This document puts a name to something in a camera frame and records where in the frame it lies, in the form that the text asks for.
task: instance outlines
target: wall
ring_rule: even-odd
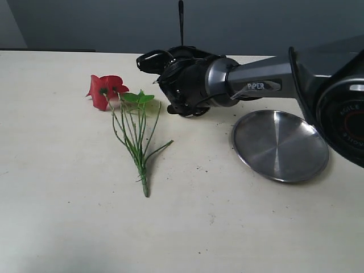
[[[29,47],[144,53],[179,44],[177,0],[8,1]],[[364,34],[363,10],[362,0],[185,0],[185,43],[276,55]]]
[[[6,0],[0,0],[0,48],[26,48]]]

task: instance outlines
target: white table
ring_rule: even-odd
[[[0,52],[0,272],[362,272],[364,170],[331,154],[310,183],[246,167],[229,143],[262,99],[169,115],[137,55]],[[235,56],[240,63],[264,57]],[[113,135],[110,112],[85,98],[90,75],[121,75],[163,102],[151,197]]]

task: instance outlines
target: round plate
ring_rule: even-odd
[[[241,160],[271,180],[300,182],[325,169],[329,148],[314,127],[286,112],[252,112],[235,124],[233,146]]]

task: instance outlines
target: red flower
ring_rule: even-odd
[[[104,76],[99,78],[91,75],[90,91],[86,97],[91,96],[93,106],[101,111],[106,111],[107,99],[104,96],[105,93],[108,99],[112,99],[118,97],[118,93],[122,94],[128,91],[128,87],[123,85],[123,80],[119,76]]]

